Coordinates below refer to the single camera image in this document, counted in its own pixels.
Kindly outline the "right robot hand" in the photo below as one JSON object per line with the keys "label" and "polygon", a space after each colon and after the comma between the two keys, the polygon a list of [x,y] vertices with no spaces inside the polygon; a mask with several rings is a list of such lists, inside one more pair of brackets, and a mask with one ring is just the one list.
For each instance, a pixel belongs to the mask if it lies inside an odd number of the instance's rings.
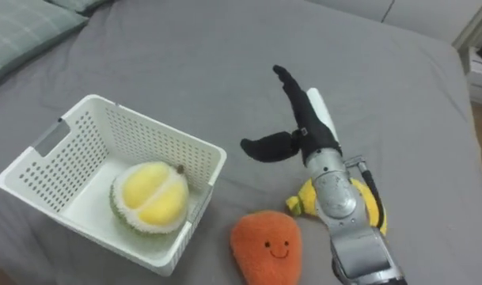
{"label": "right robot hand", "polygon": [[302,154],[302,160],[321,149],[341,152],[341,146],[332,129],[323,123],[313,109],[311,100],[290,72],[279,65],[272,67],[283,84],[283,91],[289,98],[298,128],[292,132],[282,131],[261,139],[242,139],[242,150],[259,162],[280,162]]}

